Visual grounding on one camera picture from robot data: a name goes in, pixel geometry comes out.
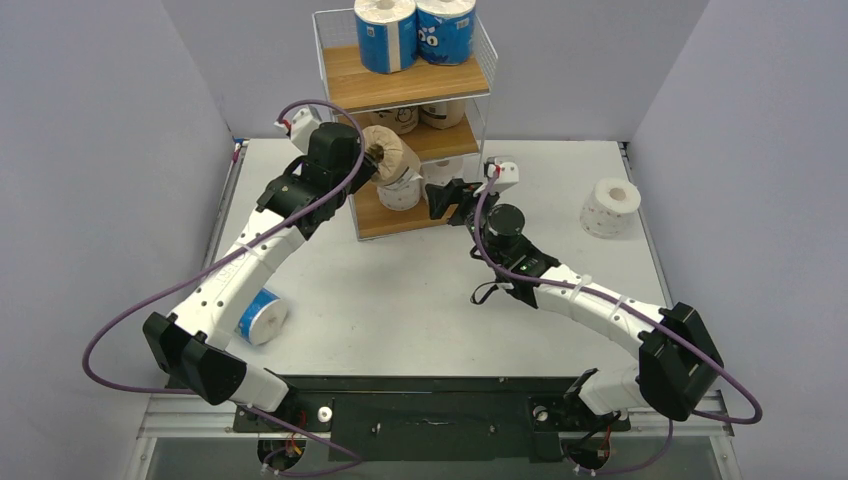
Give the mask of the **white dotted roll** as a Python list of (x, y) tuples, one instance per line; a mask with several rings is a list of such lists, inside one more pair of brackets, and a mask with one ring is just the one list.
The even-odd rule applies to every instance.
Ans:
[(382, 206), (392, 211), (407, 211), (421, 200), (423, 177), (416, 172), (400, 177), (394, 183), (377, 187), (378, 199)]
[(461, 157), (428, 162), (422, 165), (425, 185), (445, 186), (453, 179), (461, 179), (464, 159)]

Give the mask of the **brown cartoon printed roll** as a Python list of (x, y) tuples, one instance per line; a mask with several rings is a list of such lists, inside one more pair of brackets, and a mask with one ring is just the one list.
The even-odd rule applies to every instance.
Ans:
[(368, 112), (372, 125), (386, 127), (398, 135), (412, 132), (419, 124), (418, 106), (375, 110)]

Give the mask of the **brown paper roll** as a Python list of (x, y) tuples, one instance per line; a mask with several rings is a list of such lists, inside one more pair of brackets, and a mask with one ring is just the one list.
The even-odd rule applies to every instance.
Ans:
[(450, 100), (422, 104), (419, 106), (419, 120), (438, 130), (452, 128), (465, 116), (464, 100)]

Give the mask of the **white wire wooden shelf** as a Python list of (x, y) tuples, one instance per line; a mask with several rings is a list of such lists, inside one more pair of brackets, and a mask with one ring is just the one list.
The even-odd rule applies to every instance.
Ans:
[(453, 178), (481, 178), (498, 55), (480, 19), (473, 22), (472, 55), (466, 62), (438, 66), (417, 60), (392, 74), (373, 73), (362, 65), (353, 9), (318, 11), (312, 23), (327, 100), (353, 114), (361, 126), (369, 124), (371, 111), (461, 102), (464, 112), (457, 125), (443, 130), (418, 125), (402, 138), (427, 172), (442, 165)]

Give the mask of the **blue white roll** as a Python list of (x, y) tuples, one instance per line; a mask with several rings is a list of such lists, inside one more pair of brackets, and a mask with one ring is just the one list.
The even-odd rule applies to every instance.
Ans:
[(408, 0), (354, 2), (360, 60), (374, 73), (411, 68), (418, 58), (416, 3)]
[(430, 64), (454, 66), (473, 53), (475, 0), (416, 1), (418, 53)]

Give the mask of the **blue roll edge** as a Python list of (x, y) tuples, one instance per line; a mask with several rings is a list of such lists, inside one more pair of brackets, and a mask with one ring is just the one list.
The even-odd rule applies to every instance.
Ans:
[(241, 315), (235, 332), (251, 345), (266, 344), (280, 334), (288, 311), (285, 299), (261, 289)]

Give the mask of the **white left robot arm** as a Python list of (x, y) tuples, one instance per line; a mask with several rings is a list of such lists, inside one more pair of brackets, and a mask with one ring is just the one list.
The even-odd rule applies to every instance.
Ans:
[(306, 154), (271, 180), (257, 200), (224, 264), (171, 313), (152, 313), (143, 334), (158, 366), (208, 403), (259, 409), (272, 429), (291, 427), (298, 402), (265, 368), (227, 352), (239, 320), (288, 256), (329, 221), (374, 167), (361, 158), (359, 132), (326, 122), (313, 131)]

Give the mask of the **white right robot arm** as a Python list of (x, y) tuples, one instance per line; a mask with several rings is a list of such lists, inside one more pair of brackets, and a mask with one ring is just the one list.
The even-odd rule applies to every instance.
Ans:
[(454, 179), (426, 185), (425, 195), (431, 217), (452, 209), (449, 224), (468, 229), (475, 242), (472, 258), (494, 262), (493, 289), (573, 320), (636, 360), (624, 369), (584, 372), (565, 395), (566, 418), (588, 427), (603, 415), (650, 407), (672, 420), (687, 420), (723, 363), (699, 313), (683, 303), (667, 308), (640, 302), (574, 272), (523, 235), (520, 209), (500, 202), (496, 193), (482, 198), (482, 188), (480, 182)]

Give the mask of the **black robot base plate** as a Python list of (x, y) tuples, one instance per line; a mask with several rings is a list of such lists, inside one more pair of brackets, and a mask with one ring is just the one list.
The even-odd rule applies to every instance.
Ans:
[(639, 407), (596, 415), (580, 404), (582, 377), (291, 375), (274, 411), (368, 462), (557, 462), (583, 457), (588, 433), (634, 430)]

